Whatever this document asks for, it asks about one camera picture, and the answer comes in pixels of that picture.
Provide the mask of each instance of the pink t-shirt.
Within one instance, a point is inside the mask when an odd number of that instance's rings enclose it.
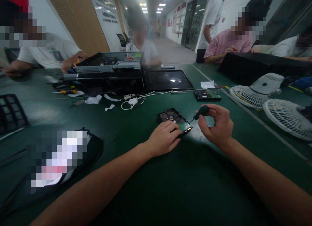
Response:
[[[227,29],[219,33],[210,43],[205,52],[204,59],[209,56],[217,56],[224,53],[230,46],[236,47],[237,52],[249,52],[253,46],[253,37],[251,35],[232,36],[231,29]]]

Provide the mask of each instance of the screwdriver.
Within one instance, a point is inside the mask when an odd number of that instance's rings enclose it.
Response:
[[[77,90],[66,90],[66,91],[60,91],[60,92],[53,92],[54,94],[77,94],[78,91]]]
[[[205,116],[208,112],[209,112],[209,108],[207,107],[207,105],[205,105],[205,106],[203,106],[203,107],[201,107],[199,110],[198,110],[198,112],[195,114],[195,116],[193,116],[193,120],[198,120],[198,118],[199,118],[199,115],[203,115],[203,116]]]

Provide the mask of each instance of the black chair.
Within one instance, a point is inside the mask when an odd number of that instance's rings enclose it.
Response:
[[[126,37],[126,43],[128,44],[129,43],[129,38],[128,38],[127,34],[124,33],[124,36]]]
[[[127,43],[126,43],[126,40],[124,39],[123,35],[122,34],[117,34],[118,38],[119,38],[119,41],[120,41],[120,45],[122,47],[126,47]]]
[[[205,56],[206,49],[197,49],[197,54],[196,54],[196,63],[199,64],[204,64],[204,56]]]

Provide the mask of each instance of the circuit board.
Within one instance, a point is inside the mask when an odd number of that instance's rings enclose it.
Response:
[[[166,122],[169,120],[178,124],[180,127],[180,130],[183,131],[183,134],[191,131],[191,129],[193,128],[193,126],[191,126],[189,122],[187,122],[185,118],[181,116],[181,114],[178,113],[178,111],[175,110],[174,108],[169,109],[163,113],[160,113],[158,115],[158,118],[163,122]]]
[[[201,101],[221,101],[221,96],[214,89],[209,90],[194,90],[194,94],[197,100]]]

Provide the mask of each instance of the desk fan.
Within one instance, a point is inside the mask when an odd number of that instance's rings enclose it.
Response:
[[[286,100],[271,99],[264,103],[263,109],[282,130],[297,138],[312,141],[312,106],[302,107]]]
[[[255,81],[250,87],[234,86],[230,94],[243,105],[254,109],[263,109],[263,104],[269,96],[277,92],[284,77],[275,73],[267,73]]]

